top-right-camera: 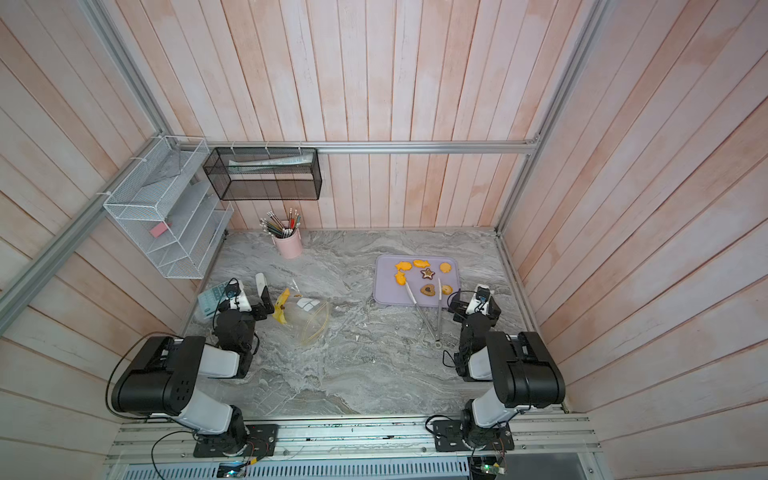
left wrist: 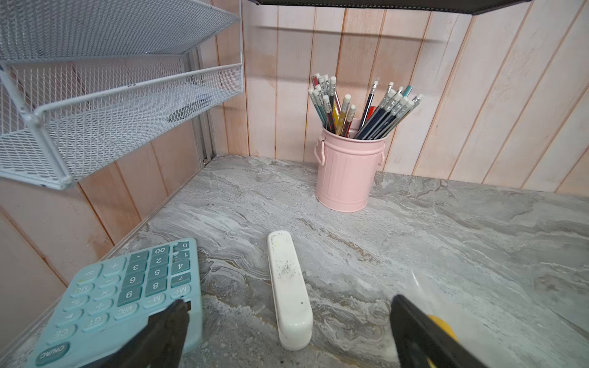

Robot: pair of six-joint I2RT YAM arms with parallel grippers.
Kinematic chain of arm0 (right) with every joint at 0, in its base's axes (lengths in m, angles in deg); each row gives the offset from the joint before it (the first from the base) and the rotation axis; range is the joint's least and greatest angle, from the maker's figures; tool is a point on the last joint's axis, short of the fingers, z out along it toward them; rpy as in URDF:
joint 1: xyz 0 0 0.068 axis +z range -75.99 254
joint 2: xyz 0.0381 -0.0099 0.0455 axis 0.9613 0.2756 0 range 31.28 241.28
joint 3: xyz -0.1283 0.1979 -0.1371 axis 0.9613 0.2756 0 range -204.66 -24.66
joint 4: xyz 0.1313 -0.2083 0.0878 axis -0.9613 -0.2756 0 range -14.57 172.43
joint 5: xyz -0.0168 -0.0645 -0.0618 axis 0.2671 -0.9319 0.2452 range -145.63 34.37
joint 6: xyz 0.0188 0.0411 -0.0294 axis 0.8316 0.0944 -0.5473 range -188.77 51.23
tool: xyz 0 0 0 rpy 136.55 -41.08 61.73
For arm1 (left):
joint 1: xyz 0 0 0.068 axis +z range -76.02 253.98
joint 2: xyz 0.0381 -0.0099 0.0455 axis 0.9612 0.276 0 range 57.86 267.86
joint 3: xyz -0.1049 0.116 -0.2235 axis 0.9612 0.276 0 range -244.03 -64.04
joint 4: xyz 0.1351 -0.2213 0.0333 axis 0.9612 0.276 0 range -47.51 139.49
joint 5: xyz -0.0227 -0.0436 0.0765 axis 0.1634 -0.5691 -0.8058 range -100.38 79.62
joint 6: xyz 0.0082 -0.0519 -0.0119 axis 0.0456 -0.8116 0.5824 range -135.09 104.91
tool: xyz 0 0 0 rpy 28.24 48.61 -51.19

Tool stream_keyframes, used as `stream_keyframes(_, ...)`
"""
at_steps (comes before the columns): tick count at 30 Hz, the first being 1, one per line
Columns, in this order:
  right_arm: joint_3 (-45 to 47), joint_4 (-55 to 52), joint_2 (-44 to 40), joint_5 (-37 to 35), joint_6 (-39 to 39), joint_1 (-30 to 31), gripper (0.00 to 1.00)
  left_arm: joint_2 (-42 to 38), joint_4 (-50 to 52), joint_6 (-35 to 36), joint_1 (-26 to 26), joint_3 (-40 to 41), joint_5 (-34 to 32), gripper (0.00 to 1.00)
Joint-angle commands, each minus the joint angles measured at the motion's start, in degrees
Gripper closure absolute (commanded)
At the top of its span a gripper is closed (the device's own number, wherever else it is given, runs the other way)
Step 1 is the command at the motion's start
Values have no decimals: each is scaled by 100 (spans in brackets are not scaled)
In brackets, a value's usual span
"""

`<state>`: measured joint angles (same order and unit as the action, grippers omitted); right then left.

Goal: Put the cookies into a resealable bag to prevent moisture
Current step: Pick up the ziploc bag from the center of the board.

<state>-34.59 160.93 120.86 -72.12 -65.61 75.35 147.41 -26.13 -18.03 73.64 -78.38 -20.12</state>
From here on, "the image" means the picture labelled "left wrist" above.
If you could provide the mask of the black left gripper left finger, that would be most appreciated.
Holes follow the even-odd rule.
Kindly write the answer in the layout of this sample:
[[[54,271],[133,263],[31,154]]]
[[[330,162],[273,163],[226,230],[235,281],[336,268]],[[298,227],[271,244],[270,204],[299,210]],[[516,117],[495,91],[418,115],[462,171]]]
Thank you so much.
[[[191,303],[179,299],[151,316],[147,326],[119,351],[88,367],[178,367],[190,323]]]

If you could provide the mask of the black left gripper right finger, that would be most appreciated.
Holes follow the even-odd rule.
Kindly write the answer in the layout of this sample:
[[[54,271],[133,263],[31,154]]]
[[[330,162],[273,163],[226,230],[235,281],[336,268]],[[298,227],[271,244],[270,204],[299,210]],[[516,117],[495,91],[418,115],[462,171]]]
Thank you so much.
[[[390,325],[402,367],[485,366],[402,294],[391,302]]]

